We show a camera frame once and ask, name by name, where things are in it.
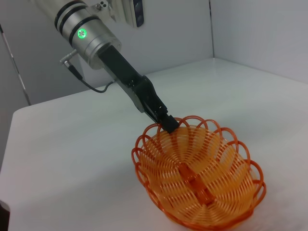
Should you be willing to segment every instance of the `black cable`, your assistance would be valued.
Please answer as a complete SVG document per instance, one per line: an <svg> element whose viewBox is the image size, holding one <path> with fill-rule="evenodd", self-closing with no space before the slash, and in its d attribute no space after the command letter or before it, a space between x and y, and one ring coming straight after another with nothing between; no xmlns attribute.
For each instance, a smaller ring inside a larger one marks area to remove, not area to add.
<svg viewBox="0 0 308 231"><path fill-rule="evenodd" d="M93 91L95 91L95 92L98 92L98 93L105 93L105 92L107 91L107 88L108 88L111 84L114 83L114 82L108 83L104 90L97 90L97 89L95 89L94 87L92 87L91 85L89 85L86 81L83 80L82 75L77 71L77 69L76 69L70 62L67 62L67 63L69 63L69 66L67 66L67 69L68 69L78 80L80 80L84 85L86 85L88 88L90 88L91 90L93 90Z"/></svg>
<svg viewBox="0 0 308 231"><path fill-rule="evenodd" d="M113 82L110 82L110 83L108 83L108 84L106 85L106 87L105 87L104 90L97 90L97 89L95 89L94 87L90 86L90 85L89 85L87 82L85 82L83 79L80 79L80 81L81 81L84 85L86 85L88 88L90 88L91 90L93 90L93 91L95 91L95 92L98 92L98 93L105 93L105 92L107 91L107 88L108 88L111 84L113 84Z"/></svg>

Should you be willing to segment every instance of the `orange woven basket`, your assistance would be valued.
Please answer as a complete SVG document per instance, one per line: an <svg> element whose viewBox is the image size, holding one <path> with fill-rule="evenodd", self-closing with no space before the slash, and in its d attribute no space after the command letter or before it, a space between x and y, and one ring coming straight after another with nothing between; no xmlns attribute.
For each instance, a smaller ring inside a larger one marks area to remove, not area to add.
<svg viewBox="0 0 308 231"><path fill-rule="evenodd" d="M176 119L180 127L172 134L153 124L137 139L131 155L139 181L153 203L182 226L196 231L236 227L266 194L261 168L231 129L198 116ZM189 125L192 119L196 125ZM232 141L224 139L225 132Z"/></svg>

